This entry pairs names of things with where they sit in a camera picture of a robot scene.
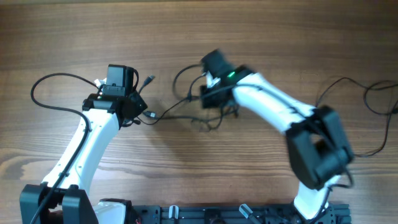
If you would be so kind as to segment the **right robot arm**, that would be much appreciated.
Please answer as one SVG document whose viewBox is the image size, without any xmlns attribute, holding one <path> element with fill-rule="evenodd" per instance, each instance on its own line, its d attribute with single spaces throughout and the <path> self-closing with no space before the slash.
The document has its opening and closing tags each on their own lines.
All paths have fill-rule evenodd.
<svg viewBox="0 0 398 224">
<path fill-rule="evenodd" d="M 292 98 L 261 73 L 229 63 L 218 49 L 200 64 L 206 77 L 200 88 L 203 107 L 232 101 L 278 130 L 286 139 L 290 167 L 299 180 L 294 208 L 304 222 L 321 219 L 331 191 L 354 184 L 348 171 L 354 153 L 339 114 L 329 106 L 317 108 Z"/>
</svg>

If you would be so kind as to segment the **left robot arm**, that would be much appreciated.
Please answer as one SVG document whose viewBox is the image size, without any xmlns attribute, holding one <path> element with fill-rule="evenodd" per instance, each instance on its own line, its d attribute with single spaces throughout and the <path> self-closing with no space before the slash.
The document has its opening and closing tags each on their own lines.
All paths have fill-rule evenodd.
<svg viewBox="0 0 398 224">
<path fill-rule="evenodd" d="M 96 93 L 83 101 L 81 120 L 57 165 L 39 185 L 27 184 L 19 198 L 23 223 L 139 223 L 129 200 L 90 203 L 93 176 L 112 138 L 136 119 L 147 105 L 137 92 L 139 74 L 124 65 L 109 65 Z"/>
</svg>

